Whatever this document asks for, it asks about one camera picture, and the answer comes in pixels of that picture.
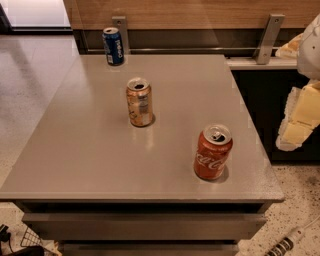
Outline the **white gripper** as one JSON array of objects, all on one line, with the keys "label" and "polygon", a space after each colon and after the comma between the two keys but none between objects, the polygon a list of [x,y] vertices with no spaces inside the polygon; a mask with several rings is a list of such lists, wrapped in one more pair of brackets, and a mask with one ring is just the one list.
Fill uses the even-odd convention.
[{"label": "white gripper", "polygon": [[[297,59],[298,72],[309,79],[320,80],[320,14],[299,34],[281,46],[276,57]],[[320,125],[320,81],[310,81],[302,89],[293,87],[288,94],[276,146],[293,151]]]}]

